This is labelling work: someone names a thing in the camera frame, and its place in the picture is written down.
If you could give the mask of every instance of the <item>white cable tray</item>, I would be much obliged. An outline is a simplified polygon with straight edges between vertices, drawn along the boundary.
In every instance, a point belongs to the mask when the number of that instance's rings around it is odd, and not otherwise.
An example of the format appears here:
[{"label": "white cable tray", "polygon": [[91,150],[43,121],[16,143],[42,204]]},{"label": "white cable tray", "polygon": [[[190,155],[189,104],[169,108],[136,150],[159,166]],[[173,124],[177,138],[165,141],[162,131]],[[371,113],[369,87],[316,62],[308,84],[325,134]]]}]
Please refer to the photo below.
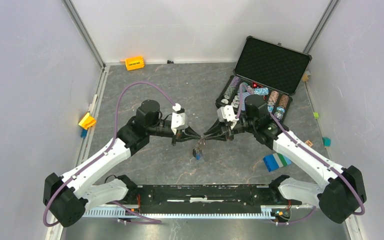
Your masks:
[{"label": "white cable tray", "polygon": [[[164,214],[148,213],[142,216],[157,219],[275,219],[270,215],[271,208],[262,207],[261,213],[198,213],[198,214]],[[97,206],[83,215],[84,218],[121,218],[134,219],[137,216],[126,215],[126,211],[119,206]]]}]

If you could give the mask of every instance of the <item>yellow toy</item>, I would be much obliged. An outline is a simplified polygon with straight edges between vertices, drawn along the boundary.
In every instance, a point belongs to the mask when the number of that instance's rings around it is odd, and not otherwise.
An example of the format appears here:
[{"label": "yellow toy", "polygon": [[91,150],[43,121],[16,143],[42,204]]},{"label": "yellow toy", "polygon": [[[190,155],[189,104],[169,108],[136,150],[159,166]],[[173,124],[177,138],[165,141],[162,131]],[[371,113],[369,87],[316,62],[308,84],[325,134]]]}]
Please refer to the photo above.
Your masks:
[{"label": "yellow toy", "polygon": [[142,56],[127,58],[125,60],[125,64],[126,64],[127,71],[141,69],[145,67],[144,58]]},{"label": "yellow toy", "polygon": [[78,125],[86,130],[88,130],[88,128],[92,127],[93,125],[95,125],[97,123],[97,121],[95,120],[95,118],[93,116],[91,116],[91,114],[89,112],[87,112],[80,120],[80,122],[78,123]]}]

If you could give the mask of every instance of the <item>open case lid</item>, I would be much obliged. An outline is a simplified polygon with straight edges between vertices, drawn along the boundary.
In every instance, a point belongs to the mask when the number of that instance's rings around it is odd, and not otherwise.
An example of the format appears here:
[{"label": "open case lid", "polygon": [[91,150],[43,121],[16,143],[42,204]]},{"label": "open case lid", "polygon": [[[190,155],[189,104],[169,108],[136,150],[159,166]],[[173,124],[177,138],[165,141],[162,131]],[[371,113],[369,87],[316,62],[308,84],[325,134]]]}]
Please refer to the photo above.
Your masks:
[{"label": "open case lid", "polygon": [[249,36],[233,72],[292,95],[311,59],[311,55]]}]

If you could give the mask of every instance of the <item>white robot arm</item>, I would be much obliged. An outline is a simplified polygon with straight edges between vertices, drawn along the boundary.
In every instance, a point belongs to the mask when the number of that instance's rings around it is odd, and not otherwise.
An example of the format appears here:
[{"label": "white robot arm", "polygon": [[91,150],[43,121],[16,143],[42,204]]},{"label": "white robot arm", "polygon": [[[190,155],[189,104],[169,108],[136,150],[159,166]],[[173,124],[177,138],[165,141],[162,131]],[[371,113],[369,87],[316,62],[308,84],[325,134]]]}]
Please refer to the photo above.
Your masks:
[{"label": "white robot arm", "polygon": [[136,116],[117,132],[115,140],[110,139],[101,150],[76,168],[61,176],[52,173],[45,179],[45,205],[56,191],[66,184],[49,207],[61,225],[71,226],[85,211],[123,199],[128,192],[123,181],[116,178],[105,184],[93,184],[115,165],[146,146],[150,142],[150,136],[171,138],[172,145],[176,142],[200,139],[201,136],[188,126],[185,110],[178,103],[173,106],[173,110],[172,120],[162,120],[159,103],[154,100],[144,101],[136,110]]},{"label": "white robot arm", "polygon": [[344,168],[306,145],[268,112],[261,96],[248,96],[245,109],[242,117],[235,118],[231,105],[219,108],[218,120],[204,133],[205,139],[227,141],[236,134],[251,133],[259,143],[288,157],[315,181],[303,182],[282,175],[270,184],[279,199],[320,207],[336,223],[342,223],[363,206],[366,192],[362,173],[356,167]]}]

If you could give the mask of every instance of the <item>teal cube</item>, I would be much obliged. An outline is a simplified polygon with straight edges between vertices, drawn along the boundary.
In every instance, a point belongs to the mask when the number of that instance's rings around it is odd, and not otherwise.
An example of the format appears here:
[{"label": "teal cube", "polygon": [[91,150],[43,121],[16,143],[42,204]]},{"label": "teal cube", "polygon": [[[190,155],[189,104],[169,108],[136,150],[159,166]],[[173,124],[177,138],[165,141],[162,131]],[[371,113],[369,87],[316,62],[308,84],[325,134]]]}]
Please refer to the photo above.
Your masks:
[{"label": "teal cube", "polygon": [[330,138],[324,136],[322,139],[323,139],[323,145],[325,147],[330,147],[331,146],[331,139]]}]

